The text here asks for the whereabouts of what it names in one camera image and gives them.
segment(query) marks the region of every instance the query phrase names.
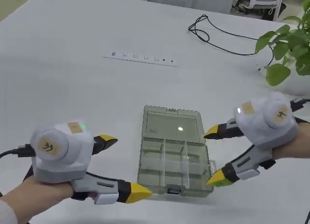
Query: white sleeve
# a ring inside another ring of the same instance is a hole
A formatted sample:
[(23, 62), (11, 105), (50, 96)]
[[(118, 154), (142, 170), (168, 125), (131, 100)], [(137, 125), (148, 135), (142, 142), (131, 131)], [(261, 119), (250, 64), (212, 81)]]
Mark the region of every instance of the white sleeve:
[(0, 200), (0, 224), (18, 224), (17, 217), (12, 208)]

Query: green leaf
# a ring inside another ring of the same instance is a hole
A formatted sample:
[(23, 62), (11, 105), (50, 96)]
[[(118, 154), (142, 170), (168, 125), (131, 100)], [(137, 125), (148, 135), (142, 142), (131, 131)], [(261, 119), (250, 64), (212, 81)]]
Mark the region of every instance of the green leaf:
[(269, 31), (269, 32), (265, 33), (264, 35), (262, 35), (260, 38), (258, 38), (258, 41), (256, 43), (256, 47), (255, 47), (255, 53), (257, 53), (258, 51), (265, 48), (268, 45), (269, 40), (274, 35), (276, 35), (276, 33), (274, 31)]
[(310, 65), (306, 65), (302, 68), (297, 68), (296, 72), (297, 72), (297, 74), (299, 74), (301, 76), (310, 75)]
[(273, 53), (276, 60), (280, 60), (289, 51), (289, 45), (285, 42), (278, 42), (274, 47)]
[(310, 65), (310, 54), (305, 54), (296, 59), (296, 68), (301, 69), (304, 65)]
[(306, 23), (310, 20), (310, 10), (307, 10), (302, 16), (301, 22)]
[(290, 33), (295, 33), (297, 31), (298, 31), (298, 29), (293, 29), (293, 30), (290, 30)]
[(306, 53), (308, 53), (308, 48), (305, 48), (302, 45), (298, 45), (292, 50), (292, 56), (295, 58), (299, 58)]
[(293, 50), (298, 45), (309, 44), (307, 33), (303, 30), (288, 35), (286, 40), (288, 41), (290, 50)]
[(277, 86), (289, 75), (291, 70), (282, 64), (274, 64), (267, 68), (266, 81), (270, 86)]
[(301, 19), (299, 17), (296, 17), (296, 16), (288, 16), (288, 17), (284, 18), (281, 22), (283, 22), (285, 20), (293, 20), (293, 21), (297, 21), (298, 23), (301, 22)]
[(310, 8), (310, 0), (304, 0), (302, 2), (302, 7), (304, 8), (304, 11), (306, 12)]
[(287, 37), (287, 34), (281, 34), (279, 36), (277, 36), (275, 39), (272, 40), (272, 42), (270, 43), (270, 45), (273, 45), (279, 41), (284, 41)]
[(279, 28), (278, 30), (276, 30), (276, 33), (280, 33), (280, 34), (286, 34), (289, 33), (291, 27), (289, 25), (283, 25), (281, 28)]

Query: floor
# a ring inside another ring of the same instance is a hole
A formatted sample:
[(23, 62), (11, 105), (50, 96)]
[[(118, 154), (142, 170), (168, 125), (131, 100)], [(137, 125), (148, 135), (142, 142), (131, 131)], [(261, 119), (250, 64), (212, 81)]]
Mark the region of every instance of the floor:
[[(19, 6), (24, 4), (27, 0), (0, 0), (0, 21), (5, 19), (10, 13), (16, 10)], [(287, 16), (296, 16), (301, 12), (301, 3), (297, 0), (284, 0), (287, 8), (280, 15), (279, 20), (284, 19)], [(260, 18), (256, 15), (245, 15), (239, 11), (233, 9), (232, 15), (246, 16), (251, 18)]]

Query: yellow fingertip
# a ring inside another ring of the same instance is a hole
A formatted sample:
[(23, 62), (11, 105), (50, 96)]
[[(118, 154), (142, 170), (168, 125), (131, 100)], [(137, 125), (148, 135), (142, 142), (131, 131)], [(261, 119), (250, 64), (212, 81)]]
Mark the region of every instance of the yellow fingertip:
[(205, 135), (203, 136), (204, 138), (210, 134), (214, 134), (214, 133), (217, 133), (218, 131), (218, 125), (215, 125), (213, 126), (212, 128), (210, 128), (206, 133)]
[(109, 140), (117, 140), (117, 138), (115, 138), (115, 137), (112, 137), (112, 136), (109, 136), (109, 135), (104, 135), (104, 134), (102, 134), (102, 135), (99, 135), (103, 140), (105, 140), (105, 141), (109, 141)]
[(131, 194), (126, 200), (126, 204), (135, 203), (137, 201), (144, 200), (152, 196), (152, 192), (140, 184), (130, 183), (130, 187)]
[(232, 185), (227, 178), (225, 178), (222, 169), (217, 170), (212, 177), (207, 181), (207, 185), (214, 187), (222, 187)]

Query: white pot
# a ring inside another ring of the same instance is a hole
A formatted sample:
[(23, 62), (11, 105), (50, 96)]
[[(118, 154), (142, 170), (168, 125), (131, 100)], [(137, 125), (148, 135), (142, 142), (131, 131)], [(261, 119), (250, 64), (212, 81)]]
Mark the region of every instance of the white pot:
[[(286, 55), (289, 59), (289, 62), (286, 63), (286, 67), (291, 70), (291, 74), (289, 77), (284, 80), (278, 86), (271, 86), (271, 88), (275, 91), (286, 93), (292, 96), (303, 96), (303, 97), (310, 97), (310, 76), (300, 76), (296, 72), (296, 66), (294, 58), (291, 57), (289, 54)], [(261, 68), (260, 73), (266, 77), (266, 68)]]

